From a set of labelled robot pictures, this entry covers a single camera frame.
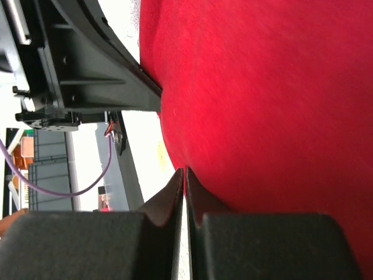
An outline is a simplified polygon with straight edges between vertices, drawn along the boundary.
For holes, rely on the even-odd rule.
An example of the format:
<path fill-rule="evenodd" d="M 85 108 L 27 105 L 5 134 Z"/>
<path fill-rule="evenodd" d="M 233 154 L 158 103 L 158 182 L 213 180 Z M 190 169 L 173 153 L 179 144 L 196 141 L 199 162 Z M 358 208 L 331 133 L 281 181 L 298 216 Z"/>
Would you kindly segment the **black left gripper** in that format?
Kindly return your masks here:
<path fill-rule="evenodd" d="M 38 130 L 76 131 L 79 113 L 160 110 L 161 88 L 98 1 L 1 1 L 1 71 L 15 77 L 15 120 Z"/>

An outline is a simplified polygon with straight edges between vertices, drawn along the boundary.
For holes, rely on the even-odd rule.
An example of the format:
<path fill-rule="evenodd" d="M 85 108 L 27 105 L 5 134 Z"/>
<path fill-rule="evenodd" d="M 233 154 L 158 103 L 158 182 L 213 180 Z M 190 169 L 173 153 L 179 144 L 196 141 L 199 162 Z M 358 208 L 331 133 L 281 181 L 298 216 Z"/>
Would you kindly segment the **red t shirt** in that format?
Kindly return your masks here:
<path fill-rule="evenodd" d="M 244 212 L 326 212 L 372 278 L 372 2 L 142 1 L 175 167 Z"/>

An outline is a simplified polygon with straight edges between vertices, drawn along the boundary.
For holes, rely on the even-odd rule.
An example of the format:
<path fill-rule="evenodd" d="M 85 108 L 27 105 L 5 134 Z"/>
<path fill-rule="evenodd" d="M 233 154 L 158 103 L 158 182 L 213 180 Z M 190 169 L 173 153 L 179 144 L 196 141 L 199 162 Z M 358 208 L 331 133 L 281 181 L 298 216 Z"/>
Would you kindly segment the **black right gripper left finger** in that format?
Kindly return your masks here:
<path fill-rule="evenodd" d="M 1 278 L 176 279 L 183 178 L 135 211 L 22 215 L 1 240 Z"/>

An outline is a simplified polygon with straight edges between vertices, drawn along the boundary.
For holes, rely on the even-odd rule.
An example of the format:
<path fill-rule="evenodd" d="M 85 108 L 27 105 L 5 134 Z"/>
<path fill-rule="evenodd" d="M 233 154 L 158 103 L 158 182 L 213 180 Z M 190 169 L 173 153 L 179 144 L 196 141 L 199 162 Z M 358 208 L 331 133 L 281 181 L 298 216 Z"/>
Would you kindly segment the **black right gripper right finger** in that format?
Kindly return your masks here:
<path fill-rule="evenodd" d="M 340 226 L 318 213 L 235 213 L 185 172 L 192 279 L 361 279 Z"/>

